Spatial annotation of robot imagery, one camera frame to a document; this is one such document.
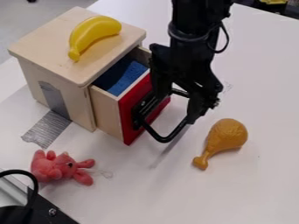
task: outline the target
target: drawer handle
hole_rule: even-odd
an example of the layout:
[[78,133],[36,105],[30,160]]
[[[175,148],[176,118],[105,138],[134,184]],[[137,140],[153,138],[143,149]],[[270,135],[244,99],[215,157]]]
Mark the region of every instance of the drawer handle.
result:
[[[181,95],[183,97],[189,98],[188,93],[172,89],[172,93],[176,95]],[[146,121],[146,118],[156,109],[156,107],[163,102],[167,97],[162,100],[157,99],[154,96],[153,92],[147,94],[141,102],[132,108],[132,119],[133,119],[133,129],[139,130],[141,127],[144,127],[149,134],[154,137],[158,142],[166,144],[171,142],[177,134],[187,125],[187,116],[180,122],[180,124],[168,135],[160,136]]]

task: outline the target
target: pink stuffed toy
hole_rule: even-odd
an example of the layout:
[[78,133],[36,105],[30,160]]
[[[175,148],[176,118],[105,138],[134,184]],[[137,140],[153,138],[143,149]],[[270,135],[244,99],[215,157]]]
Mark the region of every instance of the pink stuffed toy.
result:
[[85,186],[91,186],[93,179],[80,168],[91,168],[94,166],[94,160],[76,163],[67,152],[56,157],[54,151],[49,150],[45,155],[43,150],[35,152],[32,163],[31,173],[38,179],[38,182],[49,182],[52,179],[70,179],[74,178]]

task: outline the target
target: black cable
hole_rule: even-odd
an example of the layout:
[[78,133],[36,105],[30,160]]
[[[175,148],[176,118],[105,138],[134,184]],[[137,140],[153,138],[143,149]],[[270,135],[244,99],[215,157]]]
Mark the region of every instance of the black cable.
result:
[[225,45],[221,50],[216,50],[216,49],[214,49],[214,48],[212,48],[212,47],[210,46],[210,44],[209,44],[209,40],[207,40],[207,41],[206,41],[206,45],[207,45],[207,47],[208,47],[211,51],[213,51],[214,53],[222,53],[222,52],[224,52],[224,51],[227,49],[228,44],[229,44],[229,41],[230,41],[228,32],[227,32],[227,30],[226,30],[226,27],[224,26],[224,24],[223,24],[222,22],[220,22],[219,27],[222,29],[222,31],[223,31],[223,32],[225,33],[225,35],[226,35],[226,45]]
[[2,171],[2,172],[0,172],[0,178],[2,178],[4,176],[11,175],[11,174],[25,175],[28,178],[30,178],[33,182],[33,191],[32,191],[31,197],[28,198],[27,205],[24,207],[25,210],[29,211],[31,208],[33,208],[35,199],[38,197],[38,180],[36,179],[36,177],[34,177],[33,174],[31,174],[27,171],[22,171],[22,170]]

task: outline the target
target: wooden drawer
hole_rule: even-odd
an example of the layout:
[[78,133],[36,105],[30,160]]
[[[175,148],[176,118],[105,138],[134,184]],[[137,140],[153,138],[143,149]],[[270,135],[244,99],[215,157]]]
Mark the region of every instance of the wooden drawer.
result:
[[[140,64],[150,67],[150,51],[145,48],[137,47],[126,57],[130,57]],[[120,139],[125,144],[130,145],[143,131],[142,129],[133,130],[131,109],[151,89],[150,70],[143,73],[118,96],[92,85],[89,90],[97,127],[109,135]],[[170,98],[166,99],[160,107],[149,116],[148,121],[152,122],[169,101]]]

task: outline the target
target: table surface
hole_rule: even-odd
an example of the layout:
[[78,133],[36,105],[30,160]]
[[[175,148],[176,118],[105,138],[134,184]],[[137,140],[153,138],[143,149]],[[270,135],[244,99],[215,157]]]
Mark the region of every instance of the table surface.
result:
[[[170,1],[100,0],[89,9],[147,30],[146,47],[168,44]],[[219,107],[170,144],[144,133],[128,147],[100,130],[90,133],[72,123],[51,149],[68,151],[77,160],[94,158],[96,169],[112,171],[114,177],[93,174],[91,187],[72,180],[51,183],[42,188],[42,196],[82,224],[297,223],[299,22],[235,4],[226,26],[231,45],[212,64],[226,84]],[[10,63],[15,71],[10,75],[20,85],[17,62]],[[185,110],[186,100],[174,96],[154,127],[168,133]],[[47,111],[27,86],[0,103],[2,168],[29,169],[38,146],[20,136]],[[226,117],[246,124],[246,145],[213,157],[206,171],[192,167],[209,129]]]

